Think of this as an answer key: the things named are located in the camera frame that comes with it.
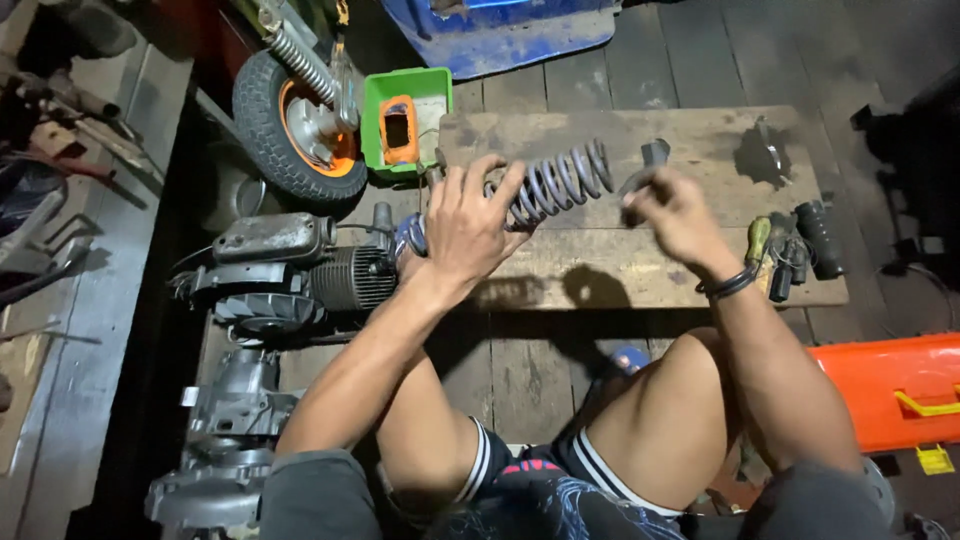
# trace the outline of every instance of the green plastic box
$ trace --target green plastic box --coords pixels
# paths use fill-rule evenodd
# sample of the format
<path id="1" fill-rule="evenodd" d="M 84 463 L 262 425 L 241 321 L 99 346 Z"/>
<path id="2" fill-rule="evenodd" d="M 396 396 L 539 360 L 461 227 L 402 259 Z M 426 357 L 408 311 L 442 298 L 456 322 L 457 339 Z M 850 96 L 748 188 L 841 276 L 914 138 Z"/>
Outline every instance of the green plastic box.
<path id="1" fill-rule="evenodd" d="M 360 116 L 360 150 L 367 168 L 384 180 L 417 177 L 417 165 L 388 165 L 380 148 L 380 103 L 408 95 L 417 109 L 420 131 L 420 162 L 434 163 L 434 148 L 440 138 L 440 117 L 453 112 L 453 78 L 445 67 L 413 67 L 369 75 L 364 80 L 363 113 Z"/>

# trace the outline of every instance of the spring coil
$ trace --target spring coil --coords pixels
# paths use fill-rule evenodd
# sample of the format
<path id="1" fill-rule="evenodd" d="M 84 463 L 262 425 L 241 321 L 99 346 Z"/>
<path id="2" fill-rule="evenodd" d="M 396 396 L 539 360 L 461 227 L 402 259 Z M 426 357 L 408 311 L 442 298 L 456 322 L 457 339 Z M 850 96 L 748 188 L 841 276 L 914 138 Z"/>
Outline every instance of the spring coil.
<path id="1" fill-rule="evenodd" d="M 570 174 L 571 163 L 575 175 Z M 523 185 L 510 204 L 514 222 L 507 223 L 504 229 L 510 232 L 532 229 L 548 215 L 585 204 L 587 196 L 599 199 L 601 185 L 613 192 L 607 149 L 598 138 L 554 158 L 533 161 L 527 165 Z M 493 183 L 484 184 L 484 195 L 488 199 L 495 191 Z"/>
<path id="2" fill-rule="evenodd" d="M 317 92 L 321 101 L 333 107 L 333 88 L 330 81 L 310 63 L 310 60 L 299 49 L 294 40 L 282 29 L 266 38 L 267 44 L 277 53 L 291 69 L 303 77 L 303 80 L 313 91 Z"/>

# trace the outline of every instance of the leg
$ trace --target leg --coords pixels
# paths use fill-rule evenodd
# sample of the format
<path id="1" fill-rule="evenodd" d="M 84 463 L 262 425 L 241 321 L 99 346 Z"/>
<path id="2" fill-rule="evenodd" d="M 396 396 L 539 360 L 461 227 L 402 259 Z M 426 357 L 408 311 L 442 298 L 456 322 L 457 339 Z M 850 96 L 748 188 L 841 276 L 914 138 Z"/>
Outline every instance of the leg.
<path id="1" fill-rule="evenodd" d="M 736 435 L 723 356 L 714 329 L 682 335 L 587 427 L 592 448 L 644 500 L 682 510 L 723 465 Z"/>
<path id="2" fill-rule="evenodd" d="M 479 434 L 450 406 L 421 349 L 400 382 L 376 432 L 381 463 L 404 511 L 428 514 L 454 502 L 477 457 Z"/>

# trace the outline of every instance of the black bracelet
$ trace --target black bracelet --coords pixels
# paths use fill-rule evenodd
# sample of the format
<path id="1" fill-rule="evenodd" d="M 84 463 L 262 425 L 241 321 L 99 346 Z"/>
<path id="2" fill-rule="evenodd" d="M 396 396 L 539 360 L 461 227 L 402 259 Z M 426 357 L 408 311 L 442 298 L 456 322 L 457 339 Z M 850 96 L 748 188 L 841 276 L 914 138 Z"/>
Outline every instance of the black bracelet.
<path id="1" fill-rule="evenodd" d="M 707 287 L 705 283 L 700 282 L 700 284 L 697 285 L 697 292 L 706 293 L 707 298 L 710 298 L 711 300 L 726 298 L 734 293 L 740 292 L 744 287 L 754 282 L 755 279 L 756 268 L 754 268 L 752 265 L 747 265 L 743 271 L 726 280 L 725 282 L 720 282 L 710 287 Z"/>

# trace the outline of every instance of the forearm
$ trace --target forearm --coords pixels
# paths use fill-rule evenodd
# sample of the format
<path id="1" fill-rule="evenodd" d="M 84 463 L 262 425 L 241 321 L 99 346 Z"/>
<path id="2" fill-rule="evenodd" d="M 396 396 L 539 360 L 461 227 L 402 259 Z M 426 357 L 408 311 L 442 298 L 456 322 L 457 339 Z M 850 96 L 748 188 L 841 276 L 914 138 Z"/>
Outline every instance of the forearm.
<path id="1" fill-rule="evenodd" d="M 735 275 L 735 256 L 712 269 L 715 279 Z M 711 305 L 732 353 L 741 406 L 756 423 L 762 444 L 782 470 L 815 459 L 843 470 L 861 467 L 850 413 L 827 374 L 806 352 L 755 286 Z"/>
<path id="2" fill-rule="evenodd" d="M 297 404 L 277 454 L 347 448 L 373 425 L 406 365 L 458 299 L 424 268 L 313 381 Z"/>

